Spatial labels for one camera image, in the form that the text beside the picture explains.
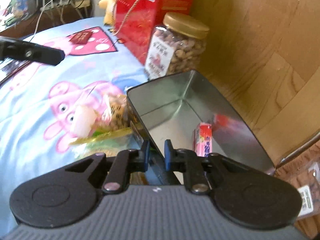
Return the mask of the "nut jar gold lid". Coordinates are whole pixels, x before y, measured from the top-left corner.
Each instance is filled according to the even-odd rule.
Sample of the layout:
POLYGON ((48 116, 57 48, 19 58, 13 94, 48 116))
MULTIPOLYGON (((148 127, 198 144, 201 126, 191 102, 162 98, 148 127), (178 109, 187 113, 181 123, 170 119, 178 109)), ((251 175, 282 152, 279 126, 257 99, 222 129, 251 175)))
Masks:
POLYGON ((149 80, 195 69, 206 49, 209 27, 185 14, 168 12, 154 28, 145 61, 149 80))

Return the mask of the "pink snack carton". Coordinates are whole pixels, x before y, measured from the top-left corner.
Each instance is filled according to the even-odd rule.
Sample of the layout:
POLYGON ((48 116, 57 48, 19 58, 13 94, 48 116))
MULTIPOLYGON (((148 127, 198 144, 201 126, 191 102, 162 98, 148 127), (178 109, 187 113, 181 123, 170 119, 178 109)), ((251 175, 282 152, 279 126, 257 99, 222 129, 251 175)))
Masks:
POLYGON ((201 122, 193 132, 193 151, 199 157, 207 157, 212 152, 212 126, 201 122))

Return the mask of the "red gift box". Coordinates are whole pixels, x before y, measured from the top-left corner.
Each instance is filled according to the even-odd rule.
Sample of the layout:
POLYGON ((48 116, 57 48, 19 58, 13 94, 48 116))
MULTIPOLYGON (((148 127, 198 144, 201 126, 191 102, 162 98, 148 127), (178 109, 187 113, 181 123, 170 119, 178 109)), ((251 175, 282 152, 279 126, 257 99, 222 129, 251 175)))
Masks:
POLYGON ((144 64, 152 32, 167 12, 189 14, 193 0, 116 0, 114 34, 144 64))

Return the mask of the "clear peanut snack bag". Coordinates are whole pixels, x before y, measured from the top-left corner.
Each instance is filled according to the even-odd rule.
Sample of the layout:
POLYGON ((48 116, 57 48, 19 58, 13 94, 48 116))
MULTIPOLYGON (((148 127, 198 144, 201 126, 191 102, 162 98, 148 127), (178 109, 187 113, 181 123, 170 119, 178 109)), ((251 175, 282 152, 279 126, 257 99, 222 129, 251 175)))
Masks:
POLYGON ((106 103, 106 108, 101 115, 99 127, 107 132, 127 128, 127 97, 125 95, 106 94, 103 100, 106 103))

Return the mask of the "silver metal tin box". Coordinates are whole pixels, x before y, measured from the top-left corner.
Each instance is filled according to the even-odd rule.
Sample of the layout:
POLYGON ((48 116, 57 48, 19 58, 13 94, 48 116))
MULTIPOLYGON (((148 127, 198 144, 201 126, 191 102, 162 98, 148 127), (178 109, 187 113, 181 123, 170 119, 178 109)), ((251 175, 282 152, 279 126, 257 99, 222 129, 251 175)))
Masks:
POLYGON ((130 125, 136 140, 150 142, 146 178, 156 185, 179 185, 183 176, 167 172, 164 142, 191 150, 197 126, 212 126, 211 152, 219 153, 266 174, 275 167, 263 146, 229 101, 195 70, 164 76, 127 91, 130 125))

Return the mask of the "small red packet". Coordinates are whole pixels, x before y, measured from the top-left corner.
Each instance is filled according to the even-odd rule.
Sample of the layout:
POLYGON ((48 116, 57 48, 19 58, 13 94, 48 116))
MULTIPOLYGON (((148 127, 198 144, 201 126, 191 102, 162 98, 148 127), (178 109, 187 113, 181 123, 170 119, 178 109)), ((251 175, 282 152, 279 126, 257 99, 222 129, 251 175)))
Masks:
POLYGON ((91 38, 92 34, 93 33, 91 31, 81 31, 74 34, 69 41, 72 44, 86 44, 91 38))

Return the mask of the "green snack packet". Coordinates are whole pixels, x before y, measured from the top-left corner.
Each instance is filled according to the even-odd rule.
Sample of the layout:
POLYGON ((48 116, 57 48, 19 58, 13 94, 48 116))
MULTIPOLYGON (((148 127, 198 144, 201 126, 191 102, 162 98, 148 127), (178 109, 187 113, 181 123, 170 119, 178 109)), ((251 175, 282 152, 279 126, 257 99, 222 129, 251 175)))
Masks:
POLYGON ((98 142, 98 141, 103 141, 103 140, 108 140, 108 139, 114 139, 114 138, 121 138, 125 137, 127 135, 132 134, 133 130, 129 127, 119 129, 116 131, 110 131, 106 133, 100 133, 96 134, 95 136, 92 137, 86 137, 86 138, 78 138, 72 142, 70 142, 70 145, 81 145, 81 144, 87 144, 91 142, 98 142))

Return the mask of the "yellow plush toy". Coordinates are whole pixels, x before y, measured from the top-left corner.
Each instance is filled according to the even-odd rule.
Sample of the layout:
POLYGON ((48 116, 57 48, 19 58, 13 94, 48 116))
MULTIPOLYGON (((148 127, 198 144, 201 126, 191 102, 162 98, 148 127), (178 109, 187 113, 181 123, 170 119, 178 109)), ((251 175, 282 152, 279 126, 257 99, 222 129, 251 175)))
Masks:
POLYGON ((105 9, 104 25, 113 24, 115 2, 116 0, 100 0, 98 3, 100 9, 105 9))

